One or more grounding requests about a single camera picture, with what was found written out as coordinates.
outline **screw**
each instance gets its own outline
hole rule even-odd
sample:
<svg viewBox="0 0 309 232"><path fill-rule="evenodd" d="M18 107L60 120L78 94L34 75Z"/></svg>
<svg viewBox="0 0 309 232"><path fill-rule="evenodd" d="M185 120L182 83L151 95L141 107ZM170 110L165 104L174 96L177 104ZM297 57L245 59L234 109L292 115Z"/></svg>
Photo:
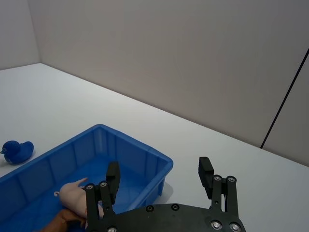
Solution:
<svg viewBox="0 0 309 232"><path fill-rule="evenodd" d="M151 213L152 211L154 211L154 207L152 205L149 205L149 206L146 207L146 211L148 213Z"/></svg>
<svg viewBox="0 0 309 232"><path fill-rule="evenodd" d="M234 222L230 224L230 228L234 232L240 232L241 231L240 226L238 224L234 223Z"/></svg>
<svg viewBox="0 0 309 232"><path fill-rule="evenodd" d="M117 229L115 227L109 227L107 232L117 232Z"/></svg>
<svg viewBox="0 0 309 232"><path fill-rule="evenodd" d="M234 181L235 181L235 178L233 178L233 177L230 176L230 177L228 178L228 181L234 182Z"/></svg>
<svg viewBox="0 0 309 232"><path fill-rule="evenodd" d="M174 210L174 211L179 210L179 205L177 205L177 204L172 204L172 210Z"/></svg>
<svg viewBox="0 0 309 232"><path fill-rule="evenodd" d="M211 222L211 226L215 229L215 230L220 230L222 228L222 225L219 221L212 221Z"/></svg>
<svg viewBox="0 0 309 232"><path fill-rule="evenodd" d="M217 175L214 177L214 179L217 180L217 181L221 180L221 178Z"/></svg>

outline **blue rubber duck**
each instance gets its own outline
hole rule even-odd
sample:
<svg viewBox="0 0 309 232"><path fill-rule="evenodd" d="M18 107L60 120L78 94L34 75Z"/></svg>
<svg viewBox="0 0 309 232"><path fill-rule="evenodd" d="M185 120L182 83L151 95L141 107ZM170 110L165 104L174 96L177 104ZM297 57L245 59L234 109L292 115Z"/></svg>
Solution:
<svg viewBox="0 0 309 232"><path fill-rule="evenodd" d="M4 158L9 164L20 164L30 159L33 149L32 142L28 141L20 144L17 141L11 140L3 145L0 153L4 154Z"/></svg>

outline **table surface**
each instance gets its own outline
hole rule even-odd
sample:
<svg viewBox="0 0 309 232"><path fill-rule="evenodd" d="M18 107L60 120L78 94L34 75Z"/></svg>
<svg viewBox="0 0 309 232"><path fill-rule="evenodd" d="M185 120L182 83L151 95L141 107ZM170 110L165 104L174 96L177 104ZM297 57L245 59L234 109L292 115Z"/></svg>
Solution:
<svg viewBox="0 0 309 232"><path fill-rule="evenodd" d="M248 232L307 231L309 168L43 64L0 71L0 144L32 141L35 157L95 124L120 130L174 161L157 203L209 207L198 157L237 178ZM18 168L0 158L0 176Z"/></svg>

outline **blue plastic bin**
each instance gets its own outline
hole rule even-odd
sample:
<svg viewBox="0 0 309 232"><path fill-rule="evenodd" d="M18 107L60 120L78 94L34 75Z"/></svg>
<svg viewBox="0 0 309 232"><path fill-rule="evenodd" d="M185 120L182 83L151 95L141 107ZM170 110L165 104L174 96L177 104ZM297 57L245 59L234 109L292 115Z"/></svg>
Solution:
<svg viewBox="0 0 309 232"><path fill-rule="evenodd" d="M0 178L0 231L42 229L62 208L54 191L83 177L89 178L84 185L98 184L114 160L121 175L116 213L152 204L173 166L148 145L105 125L93 126Z"/></svg>

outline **white wall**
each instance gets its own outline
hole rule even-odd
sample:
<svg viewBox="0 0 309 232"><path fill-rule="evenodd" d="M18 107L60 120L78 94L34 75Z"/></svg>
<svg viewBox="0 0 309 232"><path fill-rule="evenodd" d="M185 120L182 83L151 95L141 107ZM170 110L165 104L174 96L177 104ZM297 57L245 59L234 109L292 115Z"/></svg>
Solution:
<svg viewBox="0 0 309 232"><path fill-rule="evenodd" d="M0 0L0 70L38 62L27 0Z"/></svg>
<svg viewBox="0 0 309 232"><path fill-rule="evenodd" d="M43 63L260 146L308 1L29 0Z"/></svg>
<svg viewBox="0 0 309 232"><path fill-rule="evenodd" d="M309 59L284 104L264 149L309 166Z"/></svg>

